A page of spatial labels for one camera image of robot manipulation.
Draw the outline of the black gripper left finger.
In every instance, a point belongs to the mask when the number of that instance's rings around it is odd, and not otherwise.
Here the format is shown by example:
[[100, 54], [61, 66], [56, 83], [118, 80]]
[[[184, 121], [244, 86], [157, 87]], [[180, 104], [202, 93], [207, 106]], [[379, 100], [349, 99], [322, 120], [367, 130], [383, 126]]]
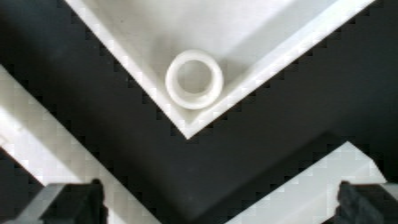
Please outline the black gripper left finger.
[[104, 184], [51, 184], [36, 195], [17, 224], [107, 224]]

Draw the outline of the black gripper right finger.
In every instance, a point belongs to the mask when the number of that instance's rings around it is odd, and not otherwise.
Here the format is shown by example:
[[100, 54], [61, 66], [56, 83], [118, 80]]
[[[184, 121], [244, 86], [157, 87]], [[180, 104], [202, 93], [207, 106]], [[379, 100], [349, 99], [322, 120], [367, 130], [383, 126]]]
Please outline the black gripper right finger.
[[344, 181], [338, 203], [335, 224], [398, 224], [398, 183]]

